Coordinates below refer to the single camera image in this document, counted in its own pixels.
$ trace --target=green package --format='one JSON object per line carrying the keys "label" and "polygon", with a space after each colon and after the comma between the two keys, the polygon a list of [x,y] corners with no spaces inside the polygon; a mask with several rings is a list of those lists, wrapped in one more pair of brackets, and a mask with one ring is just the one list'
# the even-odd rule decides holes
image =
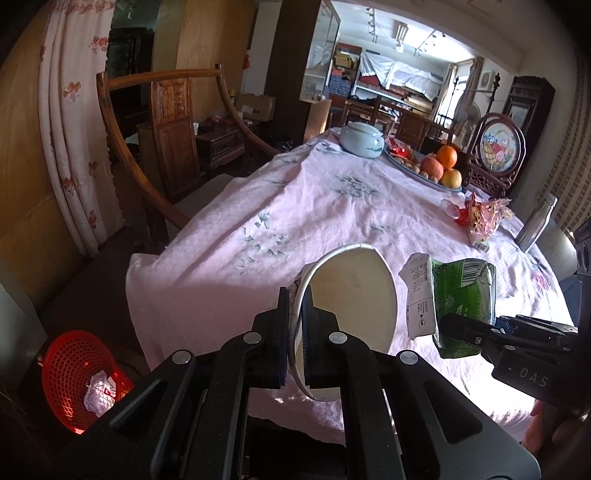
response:
{"label": "green package", "polygon": [[433,342],[441,358],[477,355],[478,348],[450,339],[439,333],[440,319],[457,313],[489,325],[495,323],[496,269],[479,258],[451,263],[432,261],[437,328]]}

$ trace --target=snack bag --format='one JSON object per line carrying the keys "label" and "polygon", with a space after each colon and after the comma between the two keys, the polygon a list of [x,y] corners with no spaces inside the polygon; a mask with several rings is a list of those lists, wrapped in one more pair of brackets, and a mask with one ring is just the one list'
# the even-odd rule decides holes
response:
{"label": "snack bag", "polygon": [[499,228],[501,219],[513,215],[513,212],[507,208],[509,202],[509,199],[480,200],[474,193],[466,198],[465,208],[460,209],[459,217],[455,222],[466,227],[473,247],[488,252],[487,240]]}

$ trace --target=ceiling light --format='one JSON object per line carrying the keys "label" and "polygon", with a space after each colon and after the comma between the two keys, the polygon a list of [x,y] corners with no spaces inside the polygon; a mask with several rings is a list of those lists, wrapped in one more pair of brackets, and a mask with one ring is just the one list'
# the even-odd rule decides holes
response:
{"label": "ceiling light", "polygon": [[404,43],[404,38],[408,33],[408,25],[404,22],[394,20],[394,38],[399,43]]}

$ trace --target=window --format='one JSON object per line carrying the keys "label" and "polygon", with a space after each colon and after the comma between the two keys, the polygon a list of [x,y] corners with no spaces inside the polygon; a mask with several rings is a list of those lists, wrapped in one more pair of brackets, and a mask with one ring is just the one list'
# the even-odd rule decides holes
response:
{"label": "window", "polygon": [[453,88],[453,82],[447,89],[447,93],[439,105],[439,110],[437,111],[438,119],[443,120],[443,126],[448,128],[452,124],[453,114],[456,111],[457,103],[466,90],[466,83],[468,81],[468,75],[462,75],[458,77],[458,81],[456,84],[456,89]]}

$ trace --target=ceiling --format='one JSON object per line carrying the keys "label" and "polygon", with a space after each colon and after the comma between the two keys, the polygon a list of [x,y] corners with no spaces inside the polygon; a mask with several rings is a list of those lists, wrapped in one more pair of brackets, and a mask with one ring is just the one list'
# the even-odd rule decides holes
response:
{"label": "ceiling", "polygon": [[394,48],[396,46],[394,21],[399,20],[408,25],[408,32],[404,38],[404,53],[414,54],[415,49],[421,47],[419,55],[434,63],[447,64],[467,60],[475,56],[474,51],[451,38],[445,37],[441,31],[434,33],[433,29],[417,21],[409,20],[382,10],[368,11],[365,6],[346,2],[333,2],[340,17],[340,35],[346,35],[358,40],[372,41],[374,39],[372,28],[368,22],[371,20],[370,13],[375,11],[377,42]]}

